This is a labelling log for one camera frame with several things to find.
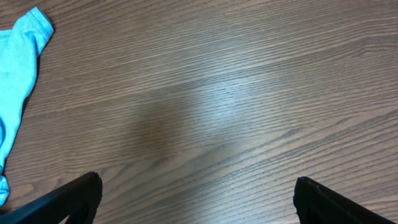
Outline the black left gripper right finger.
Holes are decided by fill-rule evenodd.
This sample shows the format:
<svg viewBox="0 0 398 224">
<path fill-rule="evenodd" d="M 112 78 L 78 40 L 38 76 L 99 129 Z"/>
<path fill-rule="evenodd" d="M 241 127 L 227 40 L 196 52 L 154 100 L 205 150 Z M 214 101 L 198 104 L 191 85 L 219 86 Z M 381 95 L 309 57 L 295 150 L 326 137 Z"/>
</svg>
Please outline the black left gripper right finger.
<svg viewBox="0 0 398 224">
<path fill-rule="evenodd" d="M 297 179 L 293 202 L 301 224 L 394 224 L 309 177 Z"/>
</svg>

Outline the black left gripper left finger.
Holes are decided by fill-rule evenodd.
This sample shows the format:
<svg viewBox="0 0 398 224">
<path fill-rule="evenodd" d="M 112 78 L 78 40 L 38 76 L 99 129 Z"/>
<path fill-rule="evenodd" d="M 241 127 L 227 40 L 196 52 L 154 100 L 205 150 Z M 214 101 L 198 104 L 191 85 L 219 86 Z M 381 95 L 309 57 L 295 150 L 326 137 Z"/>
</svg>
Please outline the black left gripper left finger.
<svg viewBox="0 0 398 224">
<path fill-rule="evenodd" d="M 103 195 L 103 183 L 96 172 L 41 196 L 17 210 L 1 215 L 1 223 L 86 223 L 95 219 Z"/>
</svg>

